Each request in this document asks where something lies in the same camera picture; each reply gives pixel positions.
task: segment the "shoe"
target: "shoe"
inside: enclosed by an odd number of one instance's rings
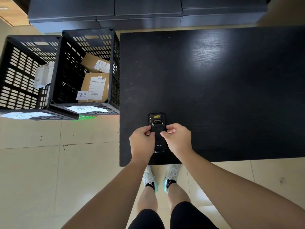
[[[168,165],[167,166],[167,174],[163,181],[163,190],[168,193],[167,182],[169,180],[177,181],[178,173],[179,173],[180,164]]]
[[[155,177],[153,176],[152,168],[150,165],[148,165],[146,167],[142,180],[143,180],[144,186],[146,186],[148,183],[151,184],[153,182],[154,186],[155,186],[155,193],[158,192],[158,183],[155,181]]]

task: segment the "brown cardboard box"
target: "brown cardboard box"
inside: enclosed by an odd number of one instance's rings
[[[86,54],[81,62],[81,65],[83,65],[88,71],[94,73],[109,73],[110,70],[110,61],[104,60],[92,54]]]
[[[105,102],[108,99],[108,90],[109,90],[109,74],[108,73],[87,73],[85,75],[83,85],[81,87],[81,91],[89,91],[89,86],[90,86],[92,77],[106,78],[102,99],[101,100],[79,100],[78,102]]]

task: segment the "black handheld device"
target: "black handheld device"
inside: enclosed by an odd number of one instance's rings
[[[151,132],[155,132],[155,151],[154,153],[162,153],[167,148],[166,140],[161,136],[162,131],[166,131],[165,113],[148,114],[148,123],[152,127]]]

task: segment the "crate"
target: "crate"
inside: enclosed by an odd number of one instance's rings
[[[55,61],[61,36],[9,35],[0,60],[0,114],[44,112],[33,120],[71,120],[78,114],[50,104],[50,85],[34,88],[36,69]]]
[[[90,53],[110,61],[109,92],[105,102],[78,103],[78,91],[87,71],[81,61]],[[120,114],[120,41],[113,29],[65,30],[59,43],[51,83],[51,104],[65,109],[71,106],[95,106],[106,112],[88,112],[81,115]]]

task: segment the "black sock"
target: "black sock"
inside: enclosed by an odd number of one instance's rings
[[[167,181],[167,184],[166,184],[166,187],[169,188],[170,187],[170,184],[173,184],[173,183],[177,183],[175,180],[172,180],[172,179],[169,179]]]
[[[155,184],[152,182],[151,184],[150,183],[147,183],[146,185],[145,185],[145,187],[151,187],[151,188],[153,188],[153,190],[155,190]]]

